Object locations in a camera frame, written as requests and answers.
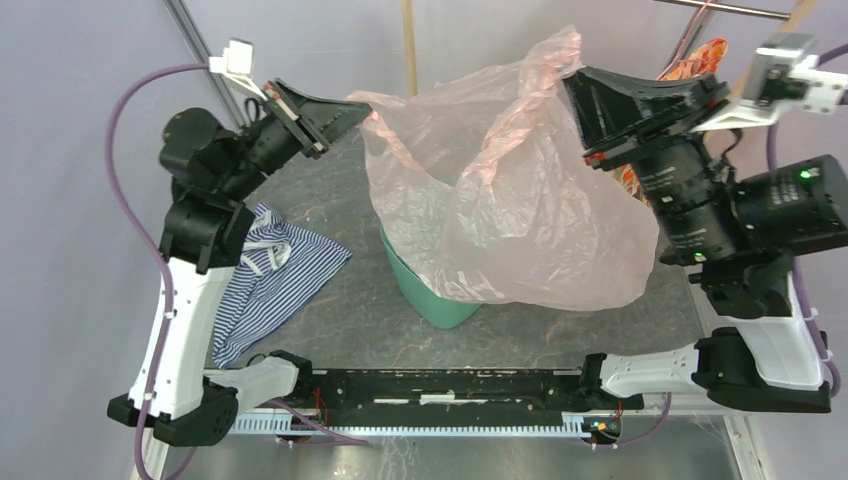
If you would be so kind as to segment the pink translucent trash bag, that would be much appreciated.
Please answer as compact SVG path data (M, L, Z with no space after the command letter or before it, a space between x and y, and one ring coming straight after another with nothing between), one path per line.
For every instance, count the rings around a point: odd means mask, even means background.
M660 236L650 208L585 165L563 83L565 27L516 62L410 98L357 91L369 196L400 259L449 300L570 311L640 298Z

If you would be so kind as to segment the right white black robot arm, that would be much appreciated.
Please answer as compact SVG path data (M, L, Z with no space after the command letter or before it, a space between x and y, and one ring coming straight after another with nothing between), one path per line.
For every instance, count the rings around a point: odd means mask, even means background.
M689 278L726 325L667 352L589 355L580 400L602 408L648 393L702 394L734 410L827 413L823 336L793 278L801 255L847 244L847 178L830 155L744 180L712 156L703 127L726 108L713 75L656 81L583 67L564 80L586 163L630 167L669 240L660 260Z

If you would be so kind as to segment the wooden clothes rack frame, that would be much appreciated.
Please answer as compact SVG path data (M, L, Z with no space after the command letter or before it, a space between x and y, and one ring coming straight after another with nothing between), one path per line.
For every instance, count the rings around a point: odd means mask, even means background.
M817 1L795 1L792 9L789 11L791 15L790 19L787 21L779 21L781 23L780 30L788 32L792 28L796 28L797 25L816 6L816 4ZM419 80L417 72L418 64L416 58L417 49L415 44L415 20L413 12L414 7L412 1L400 1L399 5L401 9L401 28L403 33L404 58L407 74L407 92L409 95L415 96L418 94ZM681 40L678 42L677 49L675 50L675 55L669 62L668 67L675 59L679 59L683 55L684 50L688 48L694 41L694 32L702 25L705 25L703 18L707 16L707 12L713 11L707 10L705 8L692 9L694 9L695 12L691 17L691 21L687 24L687 30L684 32L684 34L681 36Z

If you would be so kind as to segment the floral orange hanging bag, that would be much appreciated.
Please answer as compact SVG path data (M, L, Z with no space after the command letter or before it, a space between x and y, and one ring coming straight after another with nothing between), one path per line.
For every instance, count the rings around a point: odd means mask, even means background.
M684 80L696 76L715 73L719 63L728 51L728 42L724 38L714 38L696 48L687 57L674 60L669 67L657 77L660 81ZM612 177L633 198L648 206L641 184L630 165L616 168Z

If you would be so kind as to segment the metal corner post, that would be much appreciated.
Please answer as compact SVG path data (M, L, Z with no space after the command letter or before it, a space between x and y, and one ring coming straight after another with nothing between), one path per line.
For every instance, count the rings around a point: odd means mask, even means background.
M186 2L183 0L164 0L163 3L181 36L187 43L193 57L200 63L207 63L212 52L191 15ZM236 97L229 87L216 75L207 73L206 77L231 122L237 126L245 126L246 116L243 108L236 101Z

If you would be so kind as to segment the blue white striped cloth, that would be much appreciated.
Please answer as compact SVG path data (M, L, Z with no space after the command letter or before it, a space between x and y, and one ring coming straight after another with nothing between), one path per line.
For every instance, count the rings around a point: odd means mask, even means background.
M352 256L264 204L255 214L216 311L211 356L220 369L290 320Z

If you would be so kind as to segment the green plastic trash bin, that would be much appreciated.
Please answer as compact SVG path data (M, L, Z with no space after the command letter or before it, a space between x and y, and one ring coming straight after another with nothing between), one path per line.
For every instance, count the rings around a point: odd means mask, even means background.
M444 299L433 293L399 257L385 231L380 236L400 292L412 308L436 328L452 329L475 314L481 304Z

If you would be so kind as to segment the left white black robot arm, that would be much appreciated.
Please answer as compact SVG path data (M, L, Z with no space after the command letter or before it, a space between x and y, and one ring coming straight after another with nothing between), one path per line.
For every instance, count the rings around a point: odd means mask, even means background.
M262 116L226 129L209 111L189 108L163 130L159 161L172 178L172 203L154 247L164 265L156 328L132 388L108 416L142 426L173 447L219 443L236 418L280 398L290 407L314 394L309 360L282 351L257 364L206 375L215 313L240 260L254 213L246 199L297 155L317 158L370 114L361 102L303 94L281 80L261 90Z

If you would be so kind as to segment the metal hanging rod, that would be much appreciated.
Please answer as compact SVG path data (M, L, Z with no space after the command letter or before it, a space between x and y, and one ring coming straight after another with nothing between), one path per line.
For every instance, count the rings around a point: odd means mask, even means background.
M754 8L754 7L745 7L739 5L732 4L720 4L707 1L692 1L692 0L656 0L660 3L670 4L670 5L678 5L685 6L691 8L705 8L707 10L713 10L723 13L730 13L736 15L750 16L756 18L764 18L775 21L787 21L790 19L791 15L789 12L779 12L774 10L767 10L763 8Z

